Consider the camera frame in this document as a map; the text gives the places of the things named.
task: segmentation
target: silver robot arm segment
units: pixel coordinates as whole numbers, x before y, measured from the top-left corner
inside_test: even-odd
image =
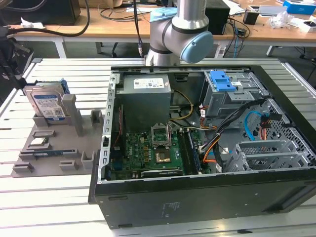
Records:
[[[180,60],[197,63],[213,47],[207,31],[205,0],[178,0],[177,8],[158,8],[151,13],[150,50],[146,66],[179,65]]]

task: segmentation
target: blue drive latch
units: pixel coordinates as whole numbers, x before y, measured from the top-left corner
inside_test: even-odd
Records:
[[[230,80],[229,76],[227,76],[223,71],[211,71],[209,76],[213,83],[216,85],[217,91],[235,91],[236,87],[234,87]]]

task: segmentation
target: light blue end cap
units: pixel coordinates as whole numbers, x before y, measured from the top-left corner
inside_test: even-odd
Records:
[[[157,8],[150,13],[150,22],[165,20],[175,16],[176,14],[176,7]]]
[[[202,32],[184,47],[180,59],[187,63],[198,63],[209,54],[213,43],[212,33],[209,31]]]

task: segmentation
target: aluminum workbench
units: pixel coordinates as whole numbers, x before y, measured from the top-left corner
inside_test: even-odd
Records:
[[[209,65],[261,65],[293,104],[316,127],[316,92],[287,63],[277,59],[207,59]],[[68,82],[82,115],[105,110],[111,66],[141,65],[139,59],[44,59],[32,63],[27,82]],[[21,91],[0,108],[0,236],[235,236],[316,235],[316,197],[286,214],[110,231],[97,205],[89,205],[91,175],[11,178],[12,167],[34,125],[33,108]]]

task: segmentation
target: blue box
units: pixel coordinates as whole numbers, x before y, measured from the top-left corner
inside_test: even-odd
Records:
[[[316,5],[303,1],[286,0],[283,6],[287,6],[287,13],[312,15]]]

